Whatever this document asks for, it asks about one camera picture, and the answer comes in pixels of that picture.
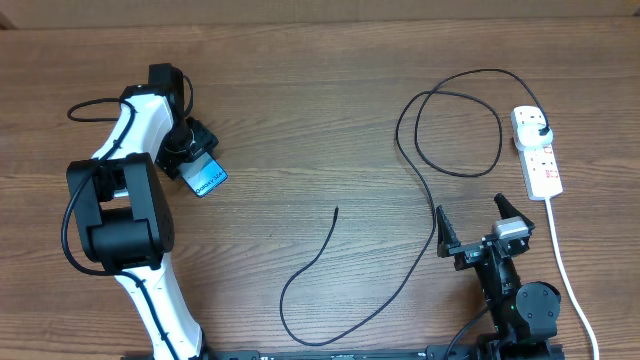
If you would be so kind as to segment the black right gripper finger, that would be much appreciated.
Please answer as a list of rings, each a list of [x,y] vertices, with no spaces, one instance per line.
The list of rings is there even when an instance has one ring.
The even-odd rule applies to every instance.
[[[461,243],[442,206],[436,208],[436,223],[438,230],[437,255],[441,258],[452,256],[454,250],[459,248]]]
[[[494,202],[498,207],[502,220],[519,217],[530,231],[535,229],[535,224],[523,213],[517,210],[502,193],[498,193],[494,196]]]

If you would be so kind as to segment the blue smartphone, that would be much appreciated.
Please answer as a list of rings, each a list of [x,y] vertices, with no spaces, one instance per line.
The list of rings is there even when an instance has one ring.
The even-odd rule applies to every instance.
[[[226,171],[209,153],[202,154],[193,162],[181,164],[178,169],[199,198],[205,197],[228,178]]]

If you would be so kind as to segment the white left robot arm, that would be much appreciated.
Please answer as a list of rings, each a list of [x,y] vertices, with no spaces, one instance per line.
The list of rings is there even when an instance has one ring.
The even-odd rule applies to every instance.
[[[79,272],[114,277],[125,289],[151,339],[151,358],[211,359],[172,266],[175,229],[158,174],[206,196],[227,178],[212,156],[219,140],[192,117],[193,85],[169,63],[150,65],[147,83],[114,101],[120,114],[104,145],[67,169],[63,252]]]

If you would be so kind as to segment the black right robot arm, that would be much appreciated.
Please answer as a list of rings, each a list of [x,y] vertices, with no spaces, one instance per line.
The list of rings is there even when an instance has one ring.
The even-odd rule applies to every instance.
[[[430,345],[428,359],[560,360],[557,335],[561,294],[543,282],[522,283],[513,258],[529,250],[535,224],[506,197],[494,197],[501,218],[475,243],[462,244],[439,206],[437,255],[452,257],[457,271],[474,269],[486,307],[461,328],[447,345]]]

